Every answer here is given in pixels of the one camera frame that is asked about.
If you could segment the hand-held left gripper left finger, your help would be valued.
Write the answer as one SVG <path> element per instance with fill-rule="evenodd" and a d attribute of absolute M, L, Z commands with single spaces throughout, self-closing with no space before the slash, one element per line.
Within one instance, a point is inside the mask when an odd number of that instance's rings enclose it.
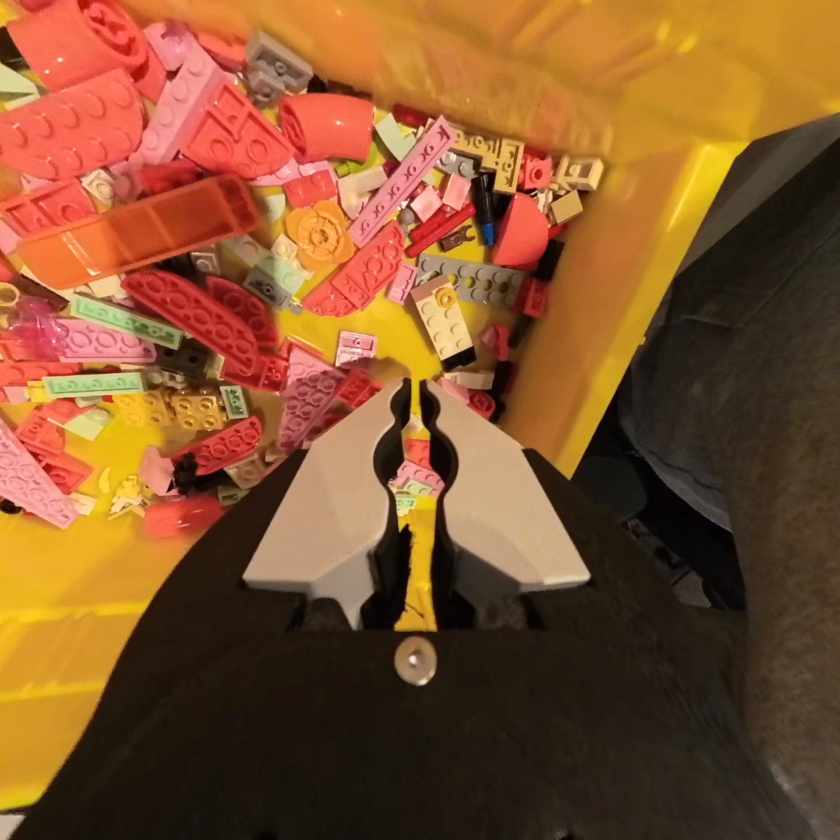
<path fill-rule="evenodd" d="M 393 381 L 311 444 L 245 570 L 249 587 L 332 599 L 354 629 L 394 627 L 410 539 L 388 482 L 411 403 L 411 380 Z"/>

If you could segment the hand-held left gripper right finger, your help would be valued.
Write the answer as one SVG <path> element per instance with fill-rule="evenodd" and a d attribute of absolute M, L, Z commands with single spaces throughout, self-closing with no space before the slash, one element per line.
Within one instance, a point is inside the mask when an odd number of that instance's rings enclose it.
<path fill-rule="evenodd" d="M 430 581 L 438 627 L 521 595 L 586 585 L 592 574 L 529 461 L 496 425 L 420 383 L 437 499 Z"/>

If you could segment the yellow brick storage bin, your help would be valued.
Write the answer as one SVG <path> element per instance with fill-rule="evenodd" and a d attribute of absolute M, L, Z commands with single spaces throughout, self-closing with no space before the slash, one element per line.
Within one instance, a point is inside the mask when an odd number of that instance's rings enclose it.
<path fill-rule="evenodd" d="M 325 81 L 492 140 L 605 166 L 567 229 L 502 426 L 567 477 L 736 156 L 838 113 L 838 2 L 123 2 L 258 30 Z M 191 538 L 106 497 L 61 531 L 2 522 L 2 810 L 39 797 Z"/>

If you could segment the pile of colourful toy bricks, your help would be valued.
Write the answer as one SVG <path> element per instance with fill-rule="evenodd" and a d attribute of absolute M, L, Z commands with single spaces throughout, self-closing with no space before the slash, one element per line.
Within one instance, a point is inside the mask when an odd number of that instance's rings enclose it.
<path fill-rule="evenodd" d="M 379 336 L 332 358 L 278 314 L 416 302 L 440 383 L 503 411 L 509 353 L 543 317 L 606 170 L 321 80 L 263 29 L 140 27 L 120 2 L 20 2 L 2 21 L 2 513 L 64 528 L 94 501 L 67 455 L 118 413 L 182 430 L 115 487 L 150 538 L 204 530 L 382 388 Z"/>

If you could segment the person's grey hoodie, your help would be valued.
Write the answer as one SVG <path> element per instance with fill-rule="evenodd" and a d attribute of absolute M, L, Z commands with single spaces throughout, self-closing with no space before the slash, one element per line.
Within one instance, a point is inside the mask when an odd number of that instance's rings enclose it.
<path fill-rule="evenodd" d="M 817 838 L 838 838 L 838 445 L 726 427 L 719 468 L 748 608 L 752 738 Z"/>

